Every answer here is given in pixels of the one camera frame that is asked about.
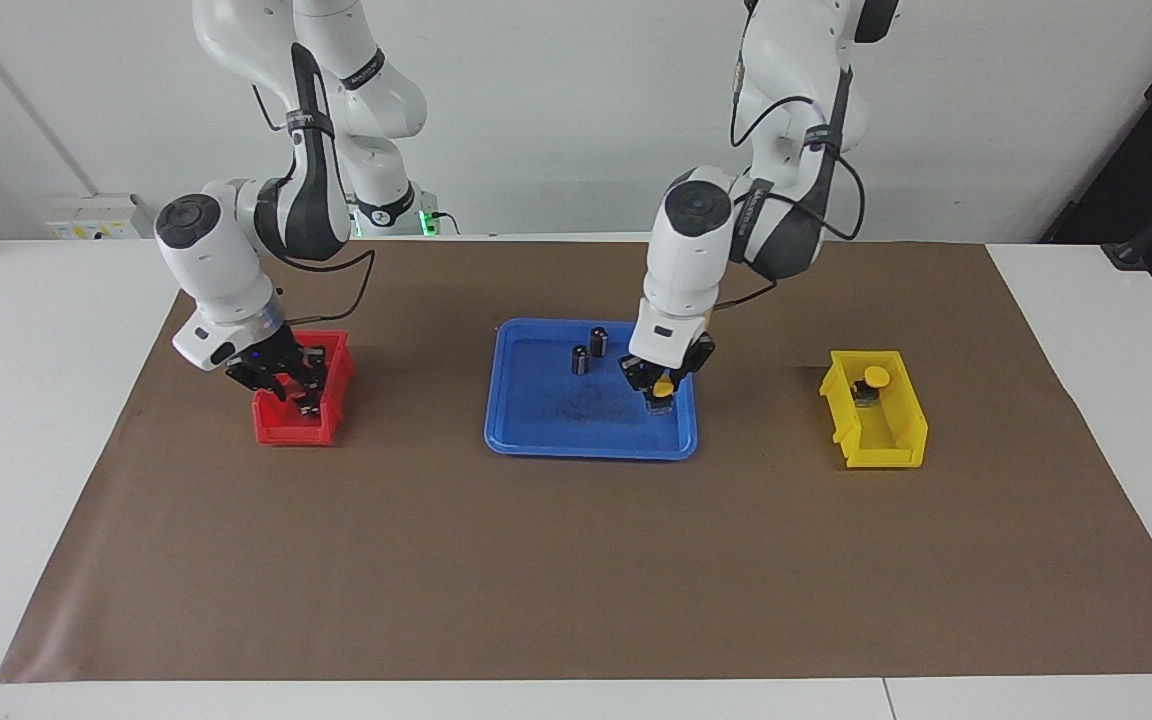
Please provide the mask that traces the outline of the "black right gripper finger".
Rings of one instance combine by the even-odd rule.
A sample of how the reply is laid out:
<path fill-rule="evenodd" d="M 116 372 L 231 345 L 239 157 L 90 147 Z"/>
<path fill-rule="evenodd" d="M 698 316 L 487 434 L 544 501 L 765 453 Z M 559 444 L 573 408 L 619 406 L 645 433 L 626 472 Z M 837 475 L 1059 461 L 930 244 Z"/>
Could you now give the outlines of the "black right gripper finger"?
<path fill-rule="evenodd" d="M 287 401 L 287 392 L 285 392 L 285 384 L 280 381 L 276 373 L 270 374 L 264 372 L 229 372 L 228 377 L 241 384 L 247 389 L 253 392 L 268 392 L 274 395 L 278 401 Z"/>
<path fill-rule="evenodd" d="M 300 386 L 302 395 L 298 397 L 300 414 L 302 416 L 319 416 L 321 414 L 323 391 L 328 378 L 326 367 L 326 350 L 324 347 L 301 347 L 302 367 L 300 370 Z"/>

